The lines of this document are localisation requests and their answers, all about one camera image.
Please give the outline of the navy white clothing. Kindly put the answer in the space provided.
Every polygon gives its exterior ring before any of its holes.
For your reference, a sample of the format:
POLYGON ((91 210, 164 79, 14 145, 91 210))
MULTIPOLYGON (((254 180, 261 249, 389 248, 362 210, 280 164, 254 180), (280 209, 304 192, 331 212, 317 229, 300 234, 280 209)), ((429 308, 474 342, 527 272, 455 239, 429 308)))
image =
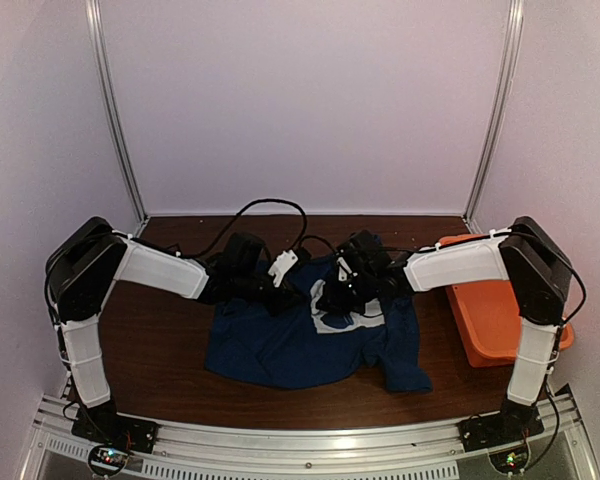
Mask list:
POLYGON ((335 258, 317 259, 290 276, 304 300, 271 315, 260 304, 219 304, 205 368, 240 382, 306 389, 338 382, 360 367, 378 367, 390 392, 430 392, 419 366, 420 330, 410 297, 373 298, 356 310, 321 305, 338 285, 335 258))

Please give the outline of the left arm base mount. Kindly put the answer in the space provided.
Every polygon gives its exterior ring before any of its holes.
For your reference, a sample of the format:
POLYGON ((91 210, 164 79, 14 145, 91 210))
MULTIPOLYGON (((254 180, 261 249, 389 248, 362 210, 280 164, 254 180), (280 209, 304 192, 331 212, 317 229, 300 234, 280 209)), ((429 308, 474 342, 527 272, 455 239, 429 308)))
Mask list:
POLYGON ((150 454, 153 452, 158 424, 120 415, 87 417, 79 413, 71 433, 99 444, 114 446, 123 451, 150 454))

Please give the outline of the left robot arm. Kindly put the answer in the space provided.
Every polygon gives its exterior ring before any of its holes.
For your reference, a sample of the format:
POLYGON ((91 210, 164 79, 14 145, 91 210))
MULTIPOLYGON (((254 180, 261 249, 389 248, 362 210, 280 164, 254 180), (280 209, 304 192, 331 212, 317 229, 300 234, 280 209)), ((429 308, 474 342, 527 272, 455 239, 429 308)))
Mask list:
POLYGON ((262 270, 258 263, 266 254, 261 238, 238 232, 211 257, 185 255, 117 231, 101 217, 69 237, 47 260, 44 295, 86 429, 103 444, 117 442, 124 433, 98 327, 116 283, 144 285, 205 305, 240 299, 279 315, 305 299, 285 278, 298 257, 287 250, 262 270))

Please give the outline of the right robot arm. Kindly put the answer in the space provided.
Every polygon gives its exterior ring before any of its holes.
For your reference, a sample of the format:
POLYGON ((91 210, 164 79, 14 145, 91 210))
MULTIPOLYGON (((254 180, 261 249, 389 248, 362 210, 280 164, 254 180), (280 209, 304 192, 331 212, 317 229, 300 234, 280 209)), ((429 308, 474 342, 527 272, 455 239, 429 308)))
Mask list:
POLYGON ((456 284, 509 282, 521 317, 512 376, 499 412, 461 427, 471 439, 491 432, 506 442, 531 431, 570 320, 564 308, 577 277, 570 260, 535 220, 519 217, 506 229, 419 250, 382 245, 363 230, 336 247, 334 267, 314 299, 320 313, 362 315, 373 300, 456 284))

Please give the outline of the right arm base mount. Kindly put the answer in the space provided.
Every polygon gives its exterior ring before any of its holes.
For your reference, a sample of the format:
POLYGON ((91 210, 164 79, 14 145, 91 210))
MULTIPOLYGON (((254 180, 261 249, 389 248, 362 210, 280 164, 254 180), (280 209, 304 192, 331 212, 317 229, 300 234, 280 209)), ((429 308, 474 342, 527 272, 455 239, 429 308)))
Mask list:
POLYGON ((457 424, 460 440, 466 452, 492 449, 544 432, 541 420, 532 418, 526 424, 506 419, 500 412, 474 415, 457 424))

